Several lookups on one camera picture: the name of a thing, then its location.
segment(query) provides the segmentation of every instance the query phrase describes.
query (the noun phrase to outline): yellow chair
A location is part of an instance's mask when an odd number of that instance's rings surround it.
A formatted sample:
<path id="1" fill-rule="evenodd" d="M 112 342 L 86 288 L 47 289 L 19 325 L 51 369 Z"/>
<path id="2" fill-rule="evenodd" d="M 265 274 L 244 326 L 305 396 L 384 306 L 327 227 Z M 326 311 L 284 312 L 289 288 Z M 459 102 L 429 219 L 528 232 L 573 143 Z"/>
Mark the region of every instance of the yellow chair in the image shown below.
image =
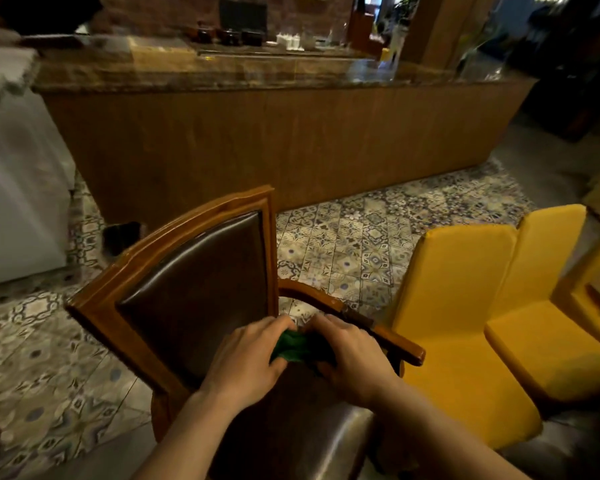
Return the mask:
<path id="1" fill-rule="evenodd" d="M 599 272 L 600 242 L 558 282 L 552 300 L 600 341 L 600 295 L 589 284 Z"/>
<path id="2" fill-rule="evenodd" d="M 535 405 L 484 336 L 515 243 L 507 225 L 429 231 L 390 312 L 392 329 L 427 350 L 404 380 L 494 449 L 541 430 Z"/>
<path id="3" fill-rule="evenodd" d="M 566 205 L 526 216 L 485 336 L 526 391 L 568 403 L 600 391 L 600 343 L 550 297 L 578 240 L 586 209 Z"/>

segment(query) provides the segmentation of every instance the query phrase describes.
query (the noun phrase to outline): wooden armchair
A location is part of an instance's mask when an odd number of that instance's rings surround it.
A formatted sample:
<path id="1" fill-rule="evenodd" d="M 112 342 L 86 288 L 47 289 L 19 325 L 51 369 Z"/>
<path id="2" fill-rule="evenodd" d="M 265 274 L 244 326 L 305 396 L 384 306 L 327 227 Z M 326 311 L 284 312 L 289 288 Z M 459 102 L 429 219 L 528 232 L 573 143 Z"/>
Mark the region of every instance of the wooden armchair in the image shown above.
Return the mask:
<path id="1" fill-rule="evenodd" d="M 394 370 L 424 350 L 321 291 L 277 277 L 271 187 L 192 210 L 126 250 L 66 308 L 153 390 L 158 441 L 200 386 L 216 347 L 236 327 L 303 300 L 366 329 Z M 323 379 L 290 364 L 273 390 L 232 423 L 210 471 L 234 478 L 348 479 L 364 458 L 373 414 L 339 400 Z"/>

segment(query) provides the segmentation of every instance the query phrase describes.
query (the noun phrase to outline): wooden armrest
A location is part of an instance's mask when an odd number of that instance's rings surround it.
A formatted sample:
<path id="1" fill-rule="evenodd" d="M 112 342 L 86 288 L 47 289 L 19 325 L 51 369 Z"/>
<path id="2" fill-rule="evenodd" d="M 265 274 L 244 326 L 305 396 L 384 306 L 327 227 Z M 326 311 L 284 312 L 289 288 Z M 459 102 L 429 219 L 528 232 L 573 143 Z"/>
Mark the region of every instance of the wooden armrest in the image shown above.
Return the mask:
<path id="1" fill-rule="evenodd" d="M 318 308 L 321 312 L 336 315 L 345 322 L 366 330 L 390 355 L 406 363 L 421 366 L 424 362 L 426 352 L 422 347 L 398 335 L 384 325 L 377 324 L 371 318 L 358 313 L 339 299 L 327 295 L 327 293 L 316 290 L 316 288 L 304 283 L 280 279 L 278 280 L 278 292 L 280 296 L 299 299 Z"/>

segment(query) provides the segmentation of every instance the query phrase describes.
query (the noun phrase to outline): hand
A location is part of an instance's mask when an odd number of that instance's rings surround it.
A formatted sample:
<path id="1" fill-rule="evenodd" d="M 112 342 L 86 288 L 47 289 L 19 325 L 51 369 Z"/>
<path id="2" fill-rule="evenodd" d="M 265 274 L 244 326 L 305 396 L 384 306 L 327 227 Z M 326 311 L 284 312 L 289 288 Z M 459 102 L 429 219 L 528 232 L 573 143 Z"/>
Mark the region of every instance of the hand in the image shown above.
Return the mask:
<path id="1" fill-rule="evenodd" d="M 346 402 L 375 410 L 384 391 L 400 380 L 376 340 L 355 325 L 314 315 L 304 331 L 317 331 L 331 345 L 337 366 L 319 362 L 317 367 Z"/>
<path id="2" fill-rule="evenodd" d="M 287 367 L 282 357 L 269 364 L 273 348 L 283 331 L 296 328 L 288 315 L 237 328 L 220 343 L 200 392 L 234 415 L 257 403 Z"/>

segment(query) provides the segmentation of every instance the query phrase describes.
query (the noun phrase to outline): crumpled green cloth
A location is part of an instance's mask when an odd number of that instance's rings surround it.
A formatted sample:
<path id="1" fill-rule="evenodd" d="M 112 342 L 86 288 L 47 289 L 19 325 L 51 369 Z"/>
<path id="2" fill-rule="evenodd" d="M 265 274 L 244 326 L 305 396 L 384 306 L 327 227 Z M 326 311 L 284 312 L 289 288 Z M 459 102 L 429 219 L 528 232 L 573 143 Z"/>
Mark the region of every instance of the crumpled green cloth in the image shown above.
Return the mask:
<path id="1" fill-rule="evenodd" d="M 328 362 L 336 365 L 336 355 L 323 336 L 318 332 L 301 333 L 299 331 L 285 330 L 280 335 L 278 343 L 273 348 L 271 361 L 282 357 L 289 362 L 303 362 L 314 372 L 316 362 Z"/>

